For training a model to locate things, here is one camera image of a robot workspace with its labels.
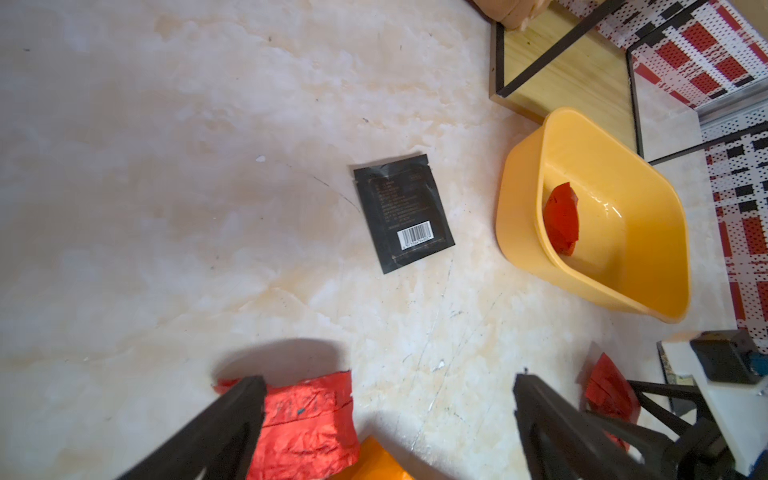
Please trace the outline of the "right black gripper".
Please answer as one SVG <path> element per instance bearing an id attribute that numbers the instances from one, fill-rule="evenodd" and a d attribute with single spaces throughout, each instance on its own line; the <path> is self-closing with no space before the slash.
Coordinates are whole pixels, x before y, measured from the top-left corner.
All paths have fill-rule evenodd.
<path id="1" fill-rule="evenodd" d="M 669 385 L 631 380 L 642 411 L 657 422 L 645 429 L 638 449 L 647 467 L 664 479 L 736 479 L 735 460 L 703 394 L 695 385 Z M 679 400 L 693 405 L 685 420 L 662 405 Z"/>

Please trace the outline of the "black gold tea bag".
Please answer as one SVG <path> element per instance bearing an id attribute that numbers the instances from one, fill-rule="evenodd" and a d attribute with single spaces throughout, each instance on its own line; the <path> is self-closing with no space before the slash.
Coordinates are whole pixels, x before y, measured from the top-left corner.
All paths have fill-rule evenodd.
<path id="1" fill-rule="evenodd" d="M 661 364 L 661 369 L 663 372 L 663 377 L 666 384 L 677 385 L 677 386 L 695 386 L 696 385 L 695 380 L 691 376 L 680 376 L 673 371 L 661 341 L 656 343 L 656 347 L 657 347 L 659 361 Z M 696 405 L 693 401 L 685 400 L 685 399 L 670 397 L 669 404 L 670 404 L 671 411 L 678 417 L 682 417 L 688 412 L 696 409 Z"/>

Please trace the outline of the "yellow plastic storage box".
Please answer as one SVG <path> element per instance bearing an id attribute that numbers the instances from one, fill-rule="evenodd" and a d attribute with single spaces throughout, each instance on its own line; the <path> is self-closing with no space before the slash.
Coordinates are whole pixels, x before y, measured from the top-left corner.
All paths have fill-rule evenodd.
<path id="1" fill-rule="evenodd" d="M 568 184 L 579 238 L 569 256 L 549 241 L 544 208 Z M 568 107 L 508 154 L 495 219 L 514 266 L 607 309 L 676 324 L 691 301 L 687 222 L 670 182 L 581 112 Z"/>

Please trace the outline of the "orange tea bag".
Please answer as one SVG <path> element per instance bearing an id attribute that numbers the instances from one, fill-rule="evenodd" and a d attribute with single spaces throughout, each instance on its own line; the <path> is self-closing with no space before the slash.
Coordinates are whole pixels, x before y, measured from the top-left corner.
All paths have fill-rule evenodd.
<path id="1" fill-rule="evenodd" d="M 358 461 L 331 480 L 413 480 L 395 458 L 372 436 L 361 444 Z"/>

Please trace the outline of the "black barcode tea bag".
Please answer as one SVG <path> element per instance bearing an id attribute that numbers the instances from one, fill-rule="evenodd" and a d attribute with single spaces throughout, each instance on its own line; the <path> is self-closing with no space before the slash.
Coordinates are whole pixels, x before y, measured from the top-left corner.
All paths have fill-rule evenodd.
<path id="1" fill-rule="evenodd" d="M 425 154 L 353 171 L 382 272 L 455 245 Z"/>

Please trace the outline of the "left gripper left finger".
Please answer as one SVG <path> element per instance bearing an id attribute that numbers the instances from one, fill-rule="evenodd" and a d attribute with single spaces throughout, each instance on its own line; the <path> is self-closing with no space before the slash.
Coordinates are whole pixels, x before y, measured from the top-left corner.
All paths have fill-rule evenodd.
<path id="1" fill-rule="evenodd" d="M 240 380 L 123 479 L 244 479 L 265 419 L 267 385 Z"/>

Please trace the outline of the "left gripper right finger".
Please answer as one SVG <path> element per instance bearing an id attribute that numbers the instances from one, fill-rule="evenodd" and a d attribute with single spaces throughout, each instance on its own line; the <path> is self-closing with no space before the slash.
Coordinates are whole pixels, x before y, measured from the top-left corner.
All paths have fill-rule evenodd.
<path id="1" fill-rule="evenodd" d="M 533 479 L 657 479 L 536 375 L 516 376 L 515 417 Z"/>

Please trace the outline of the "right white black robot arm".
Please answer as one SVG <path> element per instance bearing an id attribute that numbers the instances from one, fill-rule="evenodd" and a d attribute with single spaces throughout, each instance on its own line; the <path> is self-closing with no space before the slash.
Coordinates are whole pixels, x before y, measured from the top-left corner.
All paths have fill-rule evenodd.
<path id="1" fill-rule="evenodd" d="M 694 405 L 723 440 L 737 475 L 767 477 L 767 357 L 743 330 L 683 331 L 659 343 L 671 372 L 692 381 L 658 384 L 632 381 L 643 409 L 679 437 L 693 427 L 651 399 L 653 395 Z"/>

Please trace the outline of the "small red tea bag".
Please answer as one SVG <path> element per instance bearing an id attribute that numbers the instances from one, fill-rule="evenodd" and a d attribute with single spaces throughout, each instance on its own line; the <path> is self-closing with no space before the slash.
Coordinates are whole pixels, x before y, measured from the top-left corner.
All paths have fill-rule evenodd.
<path id="1" fill-rule="evenodd" d="M 543 222 L 555 252 L 572 256 L 579 240 L 578 197 L 569 182 L 555 187 L 543 208 Z"/>

